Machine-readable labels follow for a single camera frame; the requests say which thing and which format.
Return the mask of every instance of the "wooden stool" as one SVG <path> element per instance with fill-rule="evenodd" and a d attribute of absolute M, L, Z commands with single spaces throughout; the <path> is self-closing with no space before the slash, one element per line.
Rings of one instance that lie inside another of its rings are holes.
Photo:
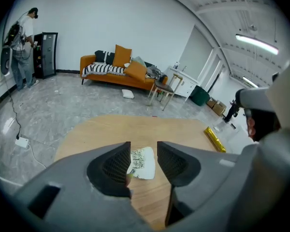
<path fill-rule="evenodd" d="M 179 83 L 177 84 L 175 90 L 173 90 L 173 89 L 171 88 L 171 85 L 172 85 L 172 83 L 174 82 L 174 80 L 175 80 L 176 78 L 179 79 Z M 155 80 L 153 86 L 151 87 L 151 90 L 150 90 L 150 92 L 149 92 L 149 95 L 148 95 L 148 97 L 150 97 L 151 91 L 154 89 L 154 86 L 156 86 L 156 89 L 155 89 L 155 91 L 154 91 L 154 93 L 153 93 L 153 96 L 152 96 L 151 99 L 150 99 L 150 103 L 149 103 L 149 105 L 151 105 L 151 103 L 152 103 L 152 101 L 153 101 L 153 99 L 154 99 L 154 96 L 155 96 L 157 90 L 161 90 L 162 92 L 165 93 L 164 95 L 161 95 L 162 97 L 161 97 L 161 99 L 160 99 L 160 102 L 162 101 L 162 99 L 163 99 L 164 96 L 165 96 L 165 97 L 168 97 L 168 95 L 171 94 L 172 96 L 169 98 L 169 100 L 166 102 L 166 104 L 165 104 L 165 106 L 164 106 L 164 108 L 163 108 L 163 111 L 164 111 L 166 105 L 170 102 L 170 100 L 171 100 L 172 97 L 174 96 L 174 94 L 175 94 L 177 88 L 179 87 L 179 85 L 181 84 L 182 81 L 183 81 L 183 78 L 182 78 L 181 76 L 177 75 L 177 74 L 173 74 L 173 77 L 172 77 L 172 79 L 171 79 L 171 81 L 170 81 L 170 85 L 163 84 L 162 82 L 160 82 L 160 81 L 158 81 L 158 80 Z"/>

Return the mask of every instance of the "gold object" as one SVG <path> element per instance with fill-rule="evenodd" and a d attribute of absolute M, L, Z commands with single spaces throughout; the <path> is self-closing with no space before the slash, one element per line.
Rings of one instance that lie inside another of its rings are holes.
<path fill-rule="evenodd" d="M 217 151 L 226 153 L 226 148 L 221 144 L 221 142 L 219 141 L 219 139 L 213 133 L 212 129 L 210 129 L 209 127 L 207 127 L 204 130 L 204 133 L 211 140 L 211 142 L 213 143 L 213 145 L 215 146 L 215 148 L 216 148 Z"/>

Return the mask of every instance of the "man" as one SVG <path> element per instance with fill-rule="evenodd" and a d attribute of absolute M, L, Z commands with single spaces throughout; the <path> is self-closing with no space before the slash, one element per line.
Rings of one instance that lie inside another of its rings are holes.
<path fill-rule="evenodd" d="M 19 40 L 19 42 L 16 42 L 16 44 L 12 47 L 13 57 L 11 63 L 11 68 L 17 85 L 17 90 L 22 90 L 24 87 L 26 87 L 23 84 L 23 77 L 21 75 L 19 68 L 21 68 L 25 73 L 27 87 L 33 87 L 39 83 L 39 80 L 34 80 L 32 78 L 32 73 L 29 70 L 29 57 L 26 54 L 24 46 L 25 42 L 30 42 L 31 47 L 33 47 L 32 20 L 34 18 L 38 18 L 37 14 L 38 9 L 32 8 L 29 10 L 27 15 L 21 17 L 18 21 L 20 25 L 21 39 Z"/>
<path fill-rule="evenodd" d="M 240 107 L 236 104 L 235 100 L 233 100 L 230 104 L 232 106 L 228 112 L 228 115 L 223 119 L 224 122 L 226 122 L 226 123 L 228 123 L 230 121 L 230 119 L 232 118 L 233 115 L 236 117 L 238 114 L 238 111 L 240 110 Z"/>

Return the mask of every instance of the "white pillow on floor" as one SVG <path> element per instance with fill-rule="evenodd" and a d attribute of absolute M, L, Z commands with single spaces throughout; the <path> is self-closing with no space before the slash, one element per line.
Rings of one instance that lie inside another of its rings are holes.
<path fill-rule="evenodd" d="M 128 99 L 134 99 L 134 94 L 132 93 L 131 90 L 127 90 L 127 89 L 122 89 L 122 96 L 124 98 L 128 98 Z"/>

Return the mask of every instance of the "orange sofa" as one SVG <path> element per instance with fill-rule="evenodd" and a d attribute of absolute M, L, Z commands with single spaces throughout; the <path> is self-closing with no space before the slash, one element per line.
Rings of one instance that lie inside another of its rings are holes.
<path fill-rule="evenodd" d="M 132 77 L 129 76 L 122 76 L 122 75 L 114 75 L 114 74 L 106 74 L 106 75 L 95 75 L 90 74 L 86 77 L 82 77 L 83 68 L 87 67 L 89 64 L 92 64 L 96 60 L 96 55 L 87 55 L 81 57 L 81 69 L 80 69 L 80 75 L 82 78 L 82 84 L 84 82 L 84 79 L 90 79 L 95 81 L 102 81 L 102 82 L 108 82 L 108 83 L 116 83 L 131 87 L 138 87 L 142 89 L 150 90 L 153 86 L 154 79 L 152 78 L 146 78 L 144 82 L 140 82 Z M 163 83 L 166 84 L 168 81 L 168 78 L 164 78 Z"/>

